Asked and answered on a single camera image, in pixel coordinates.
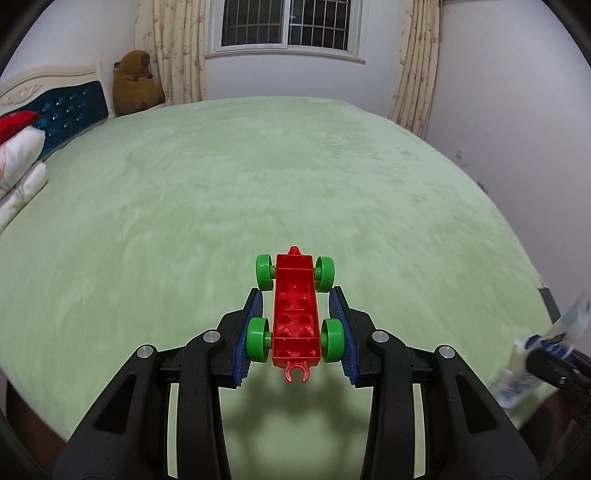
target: window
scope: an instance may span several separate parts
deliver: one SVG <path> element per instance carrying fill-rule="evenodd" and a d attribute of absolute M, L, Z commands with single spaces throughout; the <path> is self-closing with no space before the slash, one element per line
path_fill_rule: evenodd
<path fill-rule="evenodd" d="M 286 48 L 357 53 L 361 0 L 216 0 L 212 53 Z"/>

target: window frame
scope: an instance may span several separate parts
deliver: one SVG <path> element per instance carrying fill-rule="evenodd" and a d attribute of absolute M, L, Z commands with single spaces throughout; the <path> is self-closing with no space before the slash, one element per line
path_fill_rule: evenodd
<path fill-rule="evenodd" d="M 363 61 L 365 29 L 367 18 L 367 5 L 369 0 L 350 0 L 349 8 L 349 39 L 346 50 L 337 48 L 313 47 L 310 45 L 289 45 L 289 23 L 291 13 L 291 0 L 283 0 L 283 17 L 281 24 L 281 43 L 256 43 L 245 45 L 228 45 L 222 47 L 223 11 L 225 0 L 211 0 L 207 3 L 209 13 L 207 23 L 207 50 L 206 57 L 218 57 L 232 54 L 246 53 L 295 53 L 309 54 L 320 57 L 336 57 L 348 60 Z"/>

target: green wheel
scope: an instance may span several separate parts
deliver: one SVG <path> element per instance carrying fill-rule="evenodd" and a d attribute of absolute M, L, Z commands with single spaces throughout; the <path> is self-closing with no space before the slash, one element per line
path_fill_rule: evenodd
<path fill-rule="evenodd" d="M 330 257 L 318 257 L 314 269 L 316 291 L 322 293 L 330 292 L 335 282 L 335 262 Z"/>
<path fill-rule="evenodd" d="M 271 263 L 270 255 L 259 255 L 256 258 L 256 283 L 259 290 L 273 290 L 273 279 L 275 278 L 275 265 Z"/>
<path fill-rule="evenodd" d="M 269 320 L 261 317 L 251 318 L 246 330 L 246 354 L 253 362 L 265 363 L 271 348 Z"/>
<path fill-rule="evenodd" d="M 345 331 L 339 319 L 324 319 L 320 331 L 322 360 L 338 362 L 345 353 Z"/>

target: window sill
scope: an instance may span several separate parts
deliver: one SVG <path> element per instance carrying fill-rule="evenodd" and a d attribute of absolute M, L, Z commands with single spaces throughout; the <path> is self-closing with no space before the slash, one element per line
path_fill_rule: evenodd
<path fill-rule="evenodd" d="M 365 60 L 360 59 L 349 52 L 331 51 L 329 48 L 241 48 L 236 50 L 223 50 L 205 55 L 205 59 L 219 59 L 223 57 L 234 57 L 238 55 L 262 55 L 262 54 L 280 54 L 280 55 L 304 55 L 306 57 L 324 57 L 327 59 L 336 59 L 361 63 L 365 65 Z"/>

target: white pillow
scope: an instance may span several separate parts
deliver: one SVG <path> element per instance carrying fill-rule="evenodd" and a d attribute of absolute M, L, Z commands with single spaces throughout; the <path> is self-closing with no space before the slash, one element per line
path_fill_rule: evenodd
<path fill-rule="evenodd" d="M 38 162 L 29 168 L 25 176 L 4 198 L 0 199 L 0 233 L 46 183 L 47 169 L 43 162 Z"/>
<path fill-rule="evenodd" d="M 45 132 L 29 126 L 0 145 L 0 198 L 37 161 L 44 143 Z"/>

